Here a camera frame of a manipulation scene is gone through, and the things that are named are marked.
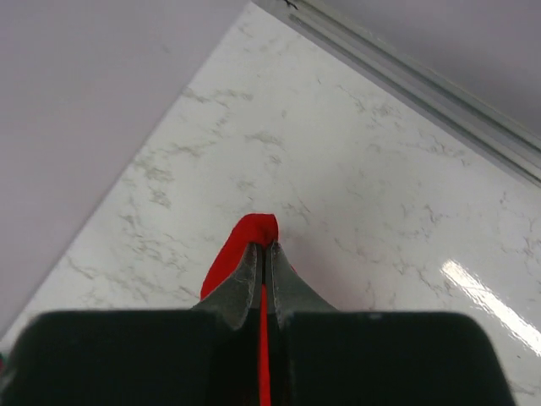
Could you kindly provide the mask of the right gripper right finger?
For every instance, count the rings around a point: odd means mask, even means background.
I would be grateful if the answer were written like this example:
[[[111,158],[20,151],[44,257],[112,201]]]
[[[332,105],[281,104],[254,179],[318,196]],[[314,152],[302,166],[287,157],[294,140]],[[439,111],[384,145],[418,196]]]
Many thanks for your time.
[[[293,314],[336,311],[296,273],[277,241],[268,247],[268,300],[279,330]]]

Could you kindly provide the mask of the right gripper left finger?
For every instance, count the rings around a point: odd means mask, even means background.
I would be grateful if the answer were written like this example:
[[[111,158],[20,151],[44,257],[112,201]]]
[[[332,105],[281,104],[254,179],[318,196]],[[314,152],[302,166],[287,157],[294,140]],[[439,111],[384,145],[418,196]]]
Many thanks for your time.
[[[215,315],[231,331],[260,306],[260,245],[250,243],[235,270],[192,310]]]

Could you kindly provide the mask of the bright red t shirt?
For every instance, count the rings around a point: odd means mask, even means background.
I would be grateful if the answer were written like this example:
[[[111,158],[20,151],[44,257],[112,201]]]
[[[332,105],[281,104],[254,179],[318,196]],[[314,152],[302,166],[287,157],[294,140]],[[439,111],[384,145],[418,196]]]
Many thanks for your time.
[[[269,310],[268,247],[278,242],[272,214],[250,213],[233,227],[205,276],[200,301],[237,267],[250,243],[260,245],[260,306],[243,327],[231,331],[218,320],[218,344],[210,368],[211,405],[289,405],[291,380],[287,351],[276,318]]]

